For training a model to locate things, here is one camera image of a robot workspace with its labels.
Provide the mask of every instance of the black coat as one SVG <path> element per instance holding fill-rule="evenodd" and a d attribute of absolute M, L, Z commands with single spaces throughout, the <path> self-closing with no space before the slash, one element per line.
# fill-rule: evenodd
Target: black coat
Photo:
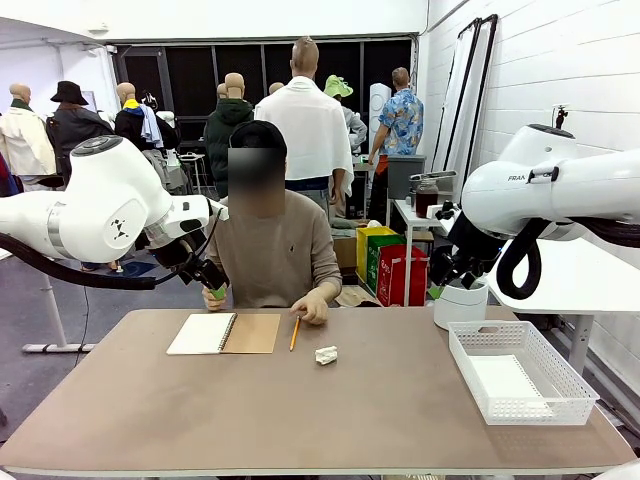
<path fill-rule="evenodd" d="M 56 154 L 58 173 L 69 184 L 71 178 L 71 150 L 85 140 L 101 135 L 113 135 L 111 126 L 97 113 L 86 108 L 58 108 L 53 117 L 47 118 L 47 136 Z"/>
<path fill-rule="evenodd" d="M 156 121 L 158 122 L 160 135 L 162 135 L 162 143 L 164 144 L 163 148 L 176 148 L 180 144 L 180 136 L 178 135 L 178 132 L 157 115 Z M 140 115 L 126 110 L 120 110 L 116 115 L 116 135 L 120 135 L 121 137 L 131 141 L 131 143 L 138 147 L 138 150 L 140 151 L 153 150 L 156 148 L 153 143 L 148 143 L 140 136 L 142 133 L 143 122 L 144 114 Z"/>
<path fill-rule="evenodd" d="M 239 98 L 221 98 L 207 119 L 204 146 L 220 198 L 229 190 L 229 137 L 237 125 L 253 120 L 253 105 Z"/>

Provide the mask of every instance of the man's right hand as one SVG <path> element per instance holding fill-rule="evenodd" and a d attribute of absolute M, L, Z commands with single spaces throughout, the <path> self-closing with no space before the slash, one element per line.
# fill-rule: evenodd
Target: man's right hand
<path fill-rule="evenodd" d="M 202 287 L 202 296 L 204 298 L 204 304 L 210 312 L 217 312 L 227 301 L 226 290 L 224 293 L 224 298 L 216 300 L 216 298 L 207 287 Z"/>

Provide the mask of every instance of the gray floor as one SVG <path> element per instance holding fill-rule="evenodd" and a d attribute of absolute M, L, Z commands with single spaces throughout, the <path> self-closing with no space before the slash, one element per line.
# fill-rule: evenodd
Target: gray floor
<path fill-rule="evenodd" d="M 137 261 L 155 263 L 151 257 Z M 161 268 L 147 275 L 162 276 Z M 80 342 L 84 332 L 87 305 L 82 287 L 52 280 L 67 340 Z M 46 395 L 73 369 L 72 354 L 23 354 L 25 343 L 53 342 L 46 318 L 42 274 L 15 258 L 0 261 L 0 407 L 9 425 L 0 428 L 5 440 Z M 201 287 L 185 287 L 172 279 L 153 292 L 125 292 L 88 288 L 89 320 L 86 343 L 98 342 L 129 311 L 142 308 L 200 308 Z M 15 475 L 19 479 L 35 477 Z M 332 477 L 353 479 L 354 477 Z"/>

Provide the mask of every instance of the brown tabletop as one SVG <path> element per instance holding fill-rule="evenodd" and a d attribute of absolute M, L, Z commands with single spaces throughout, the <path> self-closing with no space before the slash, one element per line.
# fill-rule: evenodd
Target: brown tabletop
<path fill-rule="evenodd" d="M 429 308 L 332 309 L 289 352 L 168 356 L 193 310 L 129 313 L 0 450 L 16 472 L 99 475 L 596 472 L 633 452 L 584 427 L 487 426 Z M 511 314 L 489 307 L 489 319 Z M 336 345 L 321 367 L 314 350 Z"/>

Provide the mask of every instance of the white bucket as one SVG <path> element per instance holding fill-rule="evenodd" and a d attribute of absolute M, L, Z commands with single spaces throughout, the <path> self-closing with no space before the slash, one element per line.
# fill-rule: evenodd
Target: white bucket
<path fill-rule="evenodd" d="M 437 326 L 449 330 L 450 322 L 481 322 L 486 318 L 489 286 L 479 279 L 467 290 L 459 280 L 444 287 L 435 301 L 433 320 Z"/>

